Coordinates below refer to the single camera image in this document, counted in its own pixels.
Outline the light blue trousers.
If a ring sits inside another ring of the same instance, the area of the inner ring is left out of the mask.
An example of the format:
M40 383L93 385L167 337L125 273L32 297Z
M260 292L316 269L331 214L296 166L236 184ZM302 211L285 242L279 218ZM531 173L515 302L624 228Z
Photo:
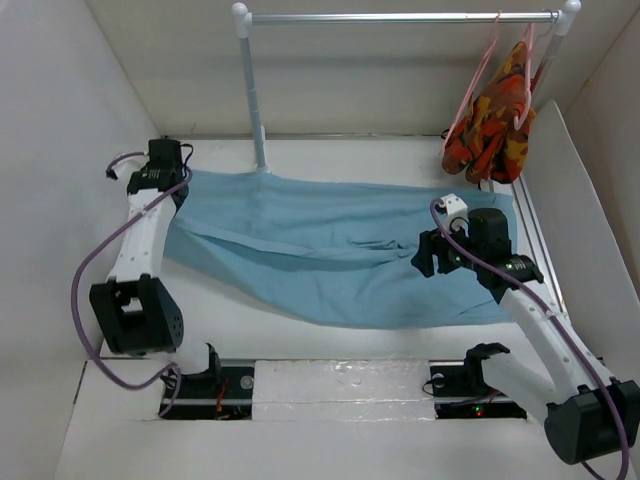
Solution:
M304 321L349 329L504 323L467 270L423 276L419 236L442 188L197 172L165 256Z

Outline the pink wire hanger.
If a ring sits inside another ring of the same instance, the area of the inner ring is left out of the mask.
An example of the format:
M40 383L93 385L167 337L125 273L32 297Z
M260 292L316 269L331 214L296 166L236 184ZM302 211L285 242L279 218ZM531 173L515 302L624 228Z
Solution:
M462 101L460 103L460 106L456 112L456 115L449 127L449 129L446 132L446 135L443 139L443 143L440 149L440 152L443 153L445 150L445 147L447 145L447 142L449 141L449 139L451 138L456 125L458 124L458 122L462 119L463 114L467 111L469 105L472 103L472 99L473 99L473 94L474 94L474 90L477 86L477 84L479 83L479 81L481 80L484 71L489 63L489 60L491 59L491 56L493 55L493 52L496 48L496 45L498 43L498 39L499 39L499 34L498 34L498 23L499 20L502 16L502 11L499 10L498 13L496 14L494 20L493 20L493 26L492 26L492 30L490 32L487 44L486 44L486 48L480 58L479 64L470 80L470 83L468 85L468 88L465 92L465 94L463 95Z

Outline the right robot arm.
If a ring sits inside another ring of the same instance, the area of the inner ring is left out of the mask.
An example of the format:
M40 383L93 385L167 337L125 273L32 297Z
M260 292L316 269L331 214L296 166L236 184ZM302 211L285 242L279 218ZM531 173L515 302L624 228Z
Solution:
M455 195L434 200L435 229L421 233L411 264L424 277L458 269L481 287L519 326L549 376L543 378L500 343L469 349L460 378L473 393L498 392L544 428L556 456L568 465L620 452L619 478L630 467L639 429L639 386L619 380L596 358L567 316L535 291L544 276L512 249L508 221L495 208L469 209Z

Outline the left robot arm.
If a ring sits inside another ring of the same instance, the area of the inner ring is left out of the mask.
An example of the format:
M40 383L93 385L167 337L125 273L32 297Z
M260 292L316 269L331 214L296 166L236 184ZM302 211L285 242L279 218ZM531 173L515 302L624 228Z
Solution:
M89 301L111 352L166 354L201 396L222 387L220 360L212 345L186 337L182 312L160 279L169 226L188 193L183 144L170 138L148 142L146 163L126 187L127 222L115 264Z

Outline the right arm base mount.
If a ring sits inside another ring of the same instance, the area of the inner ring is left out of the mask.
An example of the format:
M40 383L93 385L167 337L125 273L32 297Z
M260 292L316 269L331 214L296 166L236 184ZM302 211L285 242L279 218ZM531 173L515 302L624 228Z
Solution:
M472 380L462 360L431 361L422 391L433 399L437 420L527 419L507 396Z

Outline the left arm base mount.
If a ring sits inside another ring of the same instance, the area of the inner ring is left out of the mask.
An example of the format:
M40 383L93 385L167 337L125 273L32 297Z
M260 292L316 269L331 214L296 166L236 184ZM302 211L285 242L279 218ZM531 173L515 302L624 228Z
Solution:
M177 396L175 379L164 386L159 405L163 420L242 421L252 419L255 362L224 360L220 373L185 375Z

